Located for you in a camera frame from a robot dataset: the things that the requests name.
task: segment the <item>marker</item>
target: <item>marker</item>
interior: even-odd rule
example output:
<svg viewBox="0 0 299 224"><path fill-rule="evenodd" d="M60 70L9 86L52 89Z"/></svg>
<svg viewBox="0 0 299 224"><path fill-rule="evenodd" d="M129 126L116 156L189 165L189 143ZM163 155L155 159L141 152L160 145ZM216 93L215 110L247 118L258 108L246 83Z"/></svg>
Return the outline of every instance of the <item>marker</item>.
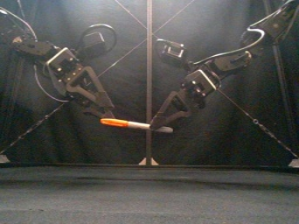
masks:
<svg viewBox="0 0 299 224"><path fill-rule="evenodd" d="M111 119L111 118L103 118L100 119L100 122L108 126L115 126L119 128L151 130L148 123L129 122L125 120ZM155 131L164 132L164 133L173 133L173 129L169 127L161 127L160 129L156 129Z"/></svg>

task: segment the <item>black backdrop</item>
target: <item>black backdrop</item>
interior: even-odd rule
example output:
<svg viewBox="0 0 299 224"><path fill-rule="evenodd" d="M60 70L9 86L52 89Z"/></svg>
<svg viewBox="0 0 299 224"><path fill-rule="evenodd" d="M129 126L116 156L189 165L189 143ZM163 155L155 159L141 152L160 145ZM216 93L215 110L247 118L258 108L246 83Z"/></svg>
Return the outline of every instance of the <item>black backdrop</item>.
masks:
<svg viewBox="0 0 299 224"><path fill-rule="evenodd" d="M89 61L111 100L119 119L145 122L147 107L147 1L145 0L27 0L21 1L27 21L40 41L73 48L89 25L108 24L117 34L112 52ZM271 1L278 7L280 1ZM20 15L17 1L0 6ZM153 1L153 39L184 43L191 60L201 60L239 47L247 27L266 16L259 0ZM291 30L282 44L287 72L291 116L298 108L298 35ZM171 91L179 90L185 72L152 57L152 108L155 114ZM1 147L60 106L40 91L29 63L1 45ZM40 77L52 92L51 82ZM284 99L272 49L250 68L221 83L223 92L295 147L290 134ZM288 165L291 157L276 141L219 93L207 98L197 115L169 124L173 133L145 133L133 129L104 127L95 117L81 114L72 102L27 135L5 155L16 162L63 162L136 165L151 149L161 165Z"/></svg>

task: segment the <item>cable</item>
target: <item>cable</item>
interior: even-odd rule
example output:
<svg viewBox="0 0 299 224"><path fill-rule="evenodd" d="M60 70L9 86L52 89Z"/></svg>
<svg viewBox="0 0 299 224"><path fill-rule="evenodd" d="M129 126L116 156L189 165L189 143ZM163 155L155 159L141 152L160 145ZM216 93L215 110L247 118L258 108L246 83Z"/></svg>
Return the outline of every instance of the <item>cable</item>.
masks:
<svg viewBox="0 0 299 224"><path fill-rule="evenodd" d="M240 53L240 52L244 52L247 51L250 48L255 47L263 40L264 36L266 36L266 32L260 29L251 29L250 27L247 28L247 30L250 32L259 32L260 33L260 37L259 39L256 40L256 42L254 42L251 45L243 47L243 48L239 48L236 51L232 51L232 52L224 52L224 53L220 53L220 54L216 54L211 57L208 57L207 59L203 59L197 62L193 63L195 66L197 66L199 64L201 63L205 63L208 60L213 60L216 59L217 57L221 57L221 56L229 56L231 54L235 54L235 53Z"/></svg>
<svg viewBox="0 0 299 224"><path fill-rule="evenodd" d="M36 34L33 32L33 28L29 26L29 24L23 19L20 19L9 10L4 9L3 7L0 7L0 10L7 12L12 17L15 17L25 25L25 27L28 28L28 30L33 36L33 40L37 40Z"/></svg>

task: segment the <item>aluminum rod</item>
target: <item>aluminum rod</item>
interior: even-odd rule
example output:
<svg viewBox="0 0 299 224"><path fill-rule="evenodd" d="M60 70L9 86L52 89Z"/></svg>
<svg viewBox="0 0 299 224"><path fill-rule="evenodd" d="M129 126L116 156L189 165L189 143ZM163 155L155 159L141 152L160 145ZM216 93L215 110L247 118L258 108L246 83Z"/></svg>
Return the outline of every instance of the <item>aluminum rod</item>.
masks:
<svg viewBox="0 0 299 224"><path fill-rule="evenodd" d="M270 15L272 13L272 7L270 4L270 0L263 0L264 7L266 7L266 14ZM290 137L292 140L292 148L298 148L298 136L295 132L295 118L292 115L291 110L291 103L290 103L290 97L288 97L288 87L286 82L286 70L283 65L283 59L282 59L282 53L278 45L272 46L274 49L274 56L275 56L275 65L276 65L276 73L278 73L278 79L280 83L280 91L284 101L284 111L286 111L286 120L287 120L287 128Z"/></svg>
<svg viewBox="0 0 299 224"><path fill-rule="evenodd" d="M153 2L147 0L147 90L145 90L145 122L152 121L152 66L153 66ZM152 131L145 132L145 165L152 165Z"/></svg>

